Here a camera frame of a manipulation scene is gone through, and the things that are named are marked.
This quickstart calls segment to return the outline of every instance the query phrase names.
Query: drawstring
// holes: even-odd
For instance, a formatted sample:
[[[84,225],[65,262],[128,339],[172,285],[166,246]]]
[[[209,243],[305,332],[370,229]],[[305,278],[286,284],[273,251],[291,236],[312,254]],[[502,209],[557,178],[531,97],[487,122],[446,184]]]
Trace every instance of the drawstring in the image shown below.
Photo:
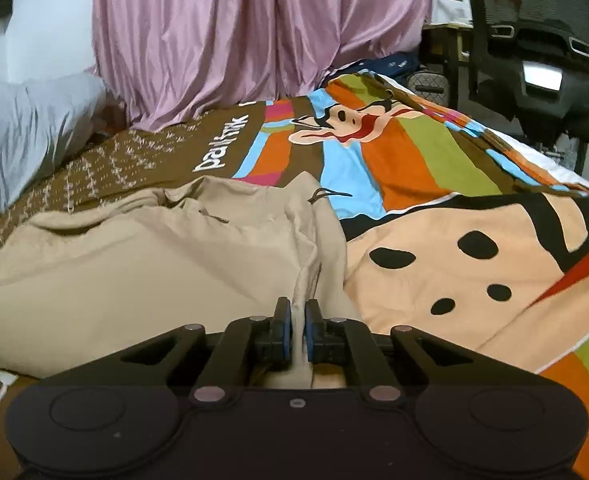
[[[316,190],[314,192],[314,195],[312,195],[312,198],[308,200],[309,203],[314,204],[318,199],[320,198],[326,198],[329,196],[353,196],[350,193],[341,193],[339,191],[332,191],[331,189],[328,189],[327,187],[319,187],[318,190]]]

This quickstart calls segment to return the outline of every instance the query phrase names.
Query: cartoon face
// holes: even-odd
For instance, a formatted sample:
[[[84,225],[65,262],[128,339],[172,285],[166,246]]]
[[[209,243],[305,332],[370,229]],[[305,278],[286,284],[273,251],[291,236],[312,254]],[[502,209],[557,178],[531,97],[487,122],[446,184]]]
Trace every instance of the cartoon face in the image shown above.
[[[352,142],[370,142],[379,137],[393,118],[413,119],[423,114],[401,103],[377,101],[360,110],[353,110],[341,104],[325,109],[325,116],[305,116],[292,121],[304,126],[290,136],[294,144],[314,144],[324,140],[338,140],[344,147]]]
[[[348,243],[345,290],[373,332],[408,324],[477,349],[589,250],[577,204],[541,200],[428,208],[372,229]]]

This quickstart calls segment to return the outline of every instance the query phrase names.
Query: satin curtain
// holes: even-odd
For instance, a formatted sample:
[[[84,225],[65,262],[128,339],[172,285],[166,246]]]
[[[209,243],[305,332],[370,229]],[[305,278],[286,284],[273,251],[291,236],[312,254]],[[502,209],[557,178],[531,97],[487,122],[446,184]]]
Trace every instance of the satin curtain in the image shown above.
[[[97,68],[133,127],[305,94],[330,66],[418,46],[431,0],[94,0]]]

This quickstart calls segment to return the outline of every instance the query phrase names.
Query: bed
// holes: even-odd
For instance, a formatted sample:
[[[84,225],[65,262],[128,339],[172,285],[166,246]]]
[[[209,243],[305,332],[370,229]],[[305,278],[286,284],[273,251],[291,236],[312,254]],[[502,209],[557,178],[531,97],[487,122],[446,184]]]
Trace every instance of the bed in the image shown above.
[[[28,188],[0,215],[0,248],[41,211],[302,171],[336,192],[345,290],[373,332],[412,324],[565,384],[589,411],[589,182],[375,73],[122,131]],[[589,437],[575,469],[589,480]]]

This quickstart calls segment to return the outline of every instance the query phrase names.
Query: desk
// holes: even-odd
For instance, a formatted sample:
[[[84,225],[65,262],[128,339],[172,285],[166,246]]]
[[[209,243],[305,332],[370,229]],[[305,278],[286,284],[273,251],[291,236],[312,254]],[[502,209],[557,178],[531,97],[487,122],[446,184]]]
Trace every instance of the desk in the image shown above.
[[[419,48],[419,59],[423,64],[443,66],[443,75],[450,83],[449,107],[456,110],[459,105],[459,64],[469,61],[472,45],[471,25],[463,23],[439,23],[424,25]]]

